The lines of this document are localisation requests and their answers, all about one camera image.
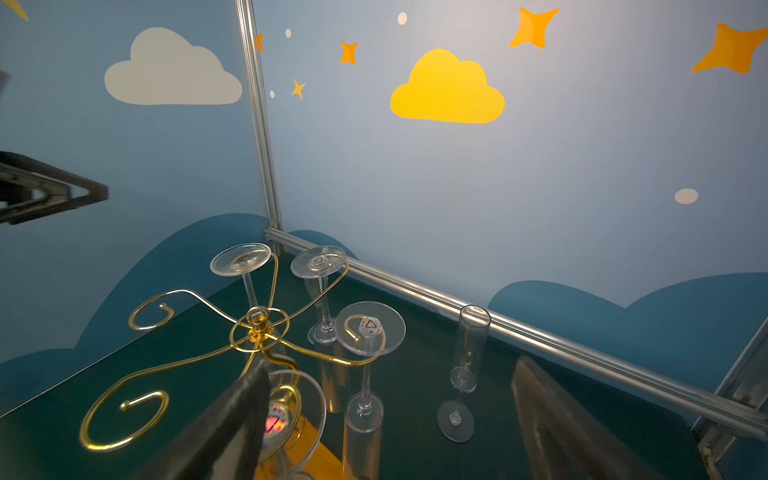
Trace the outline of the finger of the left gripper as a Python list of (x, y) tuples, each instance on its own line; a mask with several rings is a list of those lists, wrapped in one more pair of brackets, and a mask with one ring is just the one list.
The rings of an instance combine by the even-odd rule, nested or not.
[(109, 188), (31, 157), (1, 152), (1, 223), (17, 225), (106, 201)]

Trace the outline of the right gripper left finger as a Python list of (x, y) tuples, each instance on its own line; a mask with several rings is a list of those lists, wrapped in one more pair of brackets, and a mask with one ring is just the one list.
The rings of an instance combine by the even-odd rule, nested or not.
[(269, 363), (251, 366), (134, 479), (252, 479), (271, 391)]

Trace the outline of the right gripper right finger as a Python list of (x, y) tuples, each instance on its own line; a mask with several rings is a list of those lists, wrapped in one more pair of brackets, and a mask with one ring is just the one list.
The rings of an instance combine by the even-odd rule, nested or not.
[(534, 478), (662, 477), (531, 358), (518, 359), (511, 389)]

